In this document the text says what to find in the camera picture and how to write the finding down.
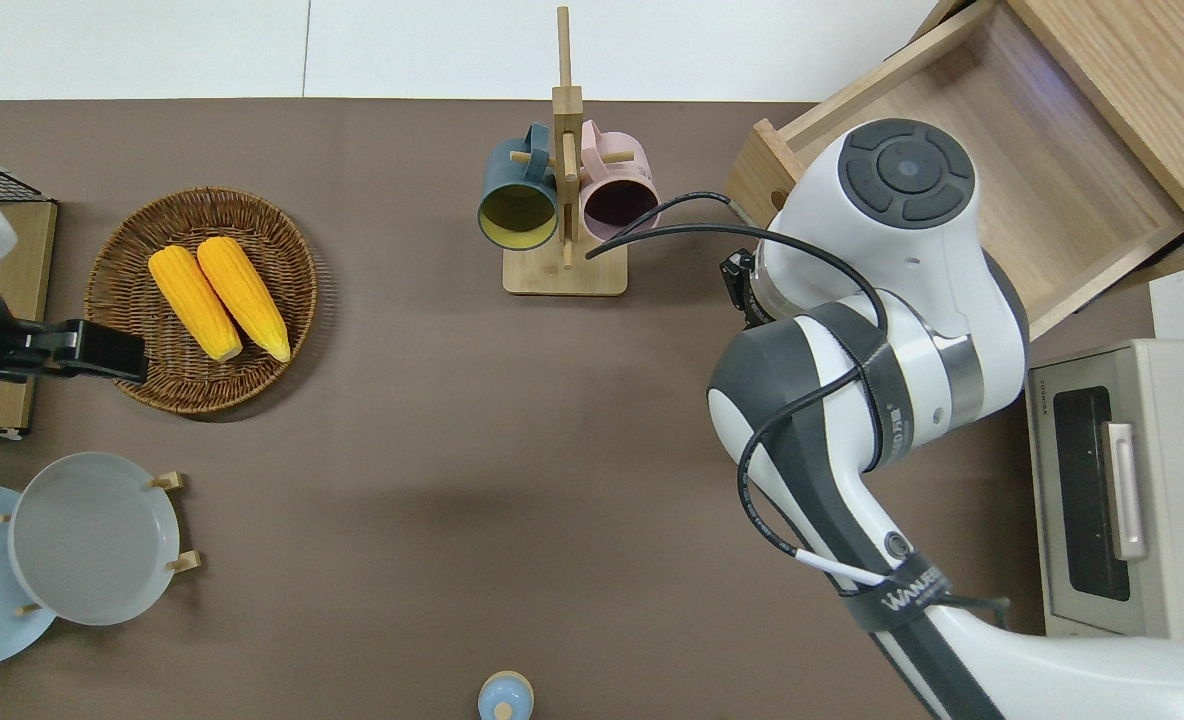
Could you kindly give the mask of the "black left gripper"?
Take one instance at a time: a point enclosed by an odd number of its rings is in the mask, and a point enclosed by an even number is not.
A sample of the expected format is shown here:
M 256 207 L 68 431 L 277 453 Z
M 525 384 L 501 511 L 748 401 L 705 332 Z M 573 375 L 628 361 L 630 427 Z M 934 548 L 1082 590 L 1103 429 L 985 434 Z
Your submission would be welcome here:
M 9 348 L 13 375 L 92 375 L 134 386 L 147 382 L 149 359 L 143 338 L 86 319 L 58 323 L 19 320 L 17 324 L 21 336 Z

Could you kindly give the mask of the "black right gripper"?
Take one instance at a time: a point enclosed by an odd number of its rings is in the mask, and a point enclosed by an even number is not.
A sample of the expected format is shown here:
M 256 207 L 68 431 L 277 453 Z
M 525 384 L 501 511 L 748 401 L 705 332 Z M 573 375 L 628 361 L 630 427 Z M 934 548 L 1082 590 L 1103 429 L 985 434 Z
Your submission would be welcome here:
M 739 249 L 721 261 L 719 265 L 721 278 L 732 301 L 732 306 L 742 313 L 746 329 L 776 322 L 765 307 L 758 302 L 752 290 L 752 275 L 755 270 L 755 255 L 747 249 Z

